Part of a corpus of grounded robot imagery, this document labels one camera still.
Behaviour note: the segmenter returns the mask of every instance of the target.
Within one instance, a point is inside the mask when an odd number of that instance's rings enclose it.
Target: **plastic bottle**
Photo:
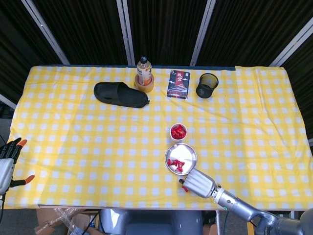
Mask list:
[[[147,60],[146,56],[142,56],[137,64],[137,73],[139,76],[139,84],[142,86],[149,85],[152,81],[151,79],[152,66]]]

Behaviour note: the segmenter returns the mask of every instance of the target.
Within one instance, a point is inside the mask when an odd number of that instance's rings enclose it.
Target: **table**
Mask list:
[[[98,101],[102,81],[134,86],[135,68],[33,67],[14,113],[10,139],[28,142],[6,206],[84,206],[216,209],[211,199],[185,193],[164,163],[172,124],[188,128],[196,168],[260,209],[313,207],[313,160],[304,123],[283,68],[183,70],[187,100],[166,96],[171,69],[153,69],[155,88],[142,109]],[[196,95],[201,74],[219,85]]]

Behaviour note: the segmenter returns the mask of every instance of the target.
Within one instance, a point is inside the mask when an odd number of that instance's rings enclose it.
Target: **bottle cap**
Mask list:
[[[147,57],[145,57],[145,56],[142,56],[141,58],[140,58],[140,62],[142,63],[142,64],[145,64],[145,63],[147,63]]]

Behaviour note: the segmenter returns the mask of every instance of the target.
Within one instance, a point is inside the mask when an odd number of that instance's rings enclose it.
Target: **black curtain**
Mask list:
[[[134,56],[153,65],[190,65],[206,0],[128,0]]]
[[[313,16],[308,0],[217,0],[198,66],[268,66]]]
[[[21,1],[0,1],[0,94],[17,103],[31,67],[60,60]]]
[[[313,35],[282,65],[289,76],[304,120],[307,136],[313,138]]]
[[[115,0],[34,3],[71,64],[127,64]]]

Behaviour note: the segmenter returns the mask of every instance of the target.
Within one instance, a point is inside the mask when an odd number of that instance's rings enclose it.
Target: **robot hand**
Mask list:
[[[13,171],[20,151],[27,140],[17,138],[0,147],[0,195],[5,195],[9,188],[26,185],[34,179],[34,175],[25,180],[13,180]]]
[[[313,209],[303,213],[300,220],[280,218],[267,211],[261,211],[235,195],[231,194],[215,181],[197,169],[192,169],[185,180],[179,182],[192,190],[196,195],[209,198],[225,210],[233,212],[242,220],[249,222],[259,216],[260,222],[255,230],[256,235],[311,235],[313,231]]]

